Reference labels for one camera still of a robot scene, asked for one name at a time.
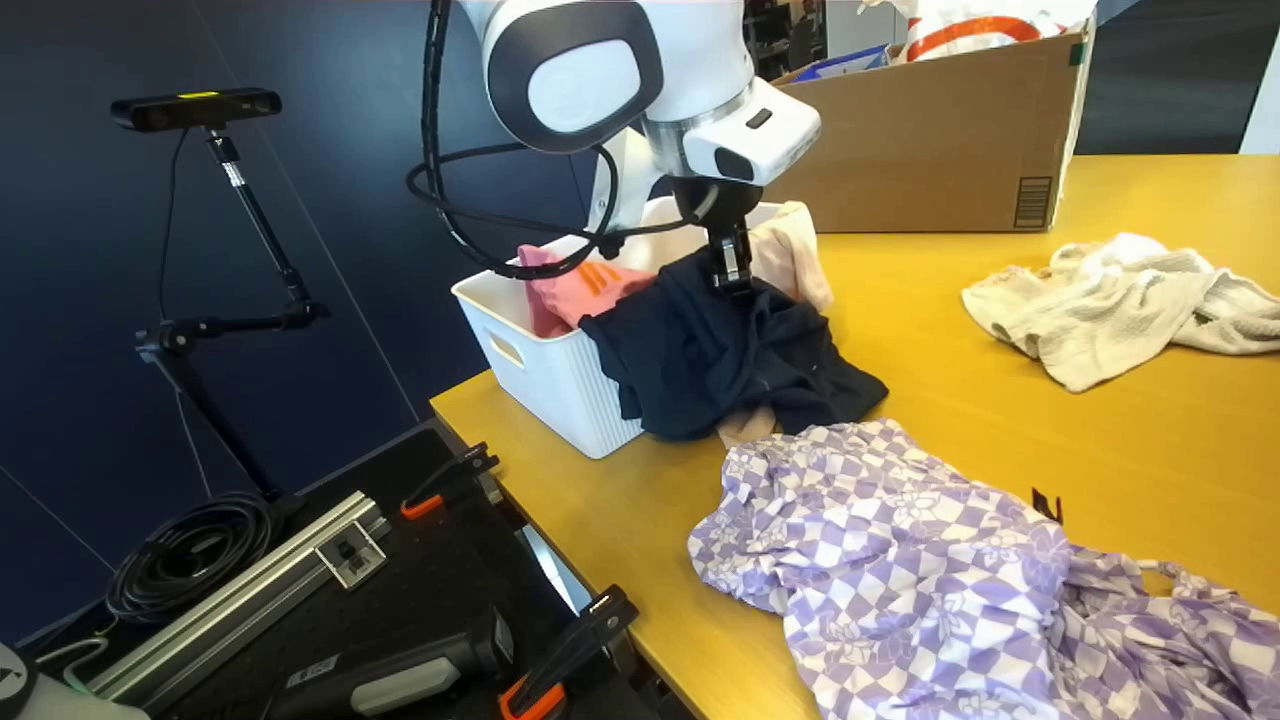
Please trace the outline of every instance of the white plastic bag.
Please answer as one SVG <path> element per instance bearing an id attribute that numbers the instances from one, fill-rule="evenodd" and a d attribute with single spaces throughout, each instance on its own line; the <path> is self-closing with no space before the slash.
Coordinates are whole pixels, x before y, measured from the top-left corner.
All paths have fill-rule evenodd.
<path id="1" fill-rule="evenodd" d="M 906 18 L 897 61 L 929 60 L 1061 35 L 1084 22 L 1097 0 L 863 0 L 890 3 Z"/>

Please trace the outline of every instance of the cardboard box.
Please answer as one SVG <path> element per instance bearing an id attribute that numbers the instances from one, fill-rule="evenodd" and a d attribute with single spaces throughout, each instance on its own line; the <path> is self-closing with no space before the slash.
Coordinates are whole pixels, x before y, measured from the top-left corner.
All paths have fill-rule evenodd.
<path id="1" fill-rule="evenodd" d="M 764 200 L 819 232 L 1039 232 L 1053 224 L 1084 105 L 1092 23 L 1034 42 L 795 82 L 822 136 Z"/>

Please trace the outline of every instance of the purple checkered cloth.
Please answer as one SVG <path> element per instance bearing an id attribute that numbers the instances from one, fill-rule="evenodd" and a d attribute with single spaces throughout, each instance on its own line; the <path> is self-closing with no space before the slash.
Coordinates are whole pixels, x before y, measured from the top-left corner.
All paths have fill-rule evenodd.
<path id="1" fill-rule="evenodd" d="M 1274 615 L 1071 546 L 892 420 L 735 447 L 723 486 L 694 569 L 783 616 L 828 719 L 1280 717 Z"/>

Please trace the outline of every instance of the white plastic basket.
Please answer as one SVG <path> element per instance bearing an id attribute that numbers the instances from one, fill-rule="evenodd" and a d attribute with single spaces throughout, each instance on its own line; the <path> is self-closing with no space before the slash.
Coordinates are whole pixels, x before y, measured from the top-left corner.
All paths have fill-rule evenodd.
<path id="1" fill-rule="evenodd" d="M 762 202 L 746 217 L 748 227 L 772 218 L 778 205 Z M 671 197 L 650 200 L 643 224 L 680 218 Z M 582 238 L 562 237 L 545 245 L 559 255 L 581 247 Z M 641 234 L 627 238 L 611 263 L 657 272 L 707 245 L 701 228 Z M 604 261 L 599 254 L 590 260 Z M 508 395 L 593 460 L 599 460 L 640 434 L 640 420 L 623 420 L 618 383 L 600 372 L 595 343 L 582 331 L 544 340 L 531 331 L 524 283 L 492 270 L 458 282 L 453 295 L 480 341 L 493 374 Z"/>

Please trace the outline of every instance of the wooden table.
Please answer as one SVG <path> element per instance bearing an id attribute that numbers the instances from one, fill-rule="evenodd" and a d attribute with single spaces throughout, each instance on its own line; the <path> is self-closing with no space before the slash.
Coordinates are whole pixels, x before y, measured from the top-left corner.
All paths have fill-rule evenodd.
<path id="1" fill-rule="evenodd" d="M 1280 355 L 1180 347 L 1084 395 L 1000 345 L 960 290 L 1068 242 L 1128 231 L 1280 290 L 1280 158 L 1076 158 L 1047 234 L 824 236 L 836 343 L 890 387 L 902 423 L 966 477 L 1062 498 L 1068 537 L 1180 562 L 1280 611 Z M 685 541 L 719 501 L 717 439 L 643 436 L 580 455 L 484 373 L 436 397 L 463 439 L 502 456 L 499 482 L 590 589 L 641 611 L 639 650 L 701 717 L 818 717 L 778 618 L 703 585 Z"/>

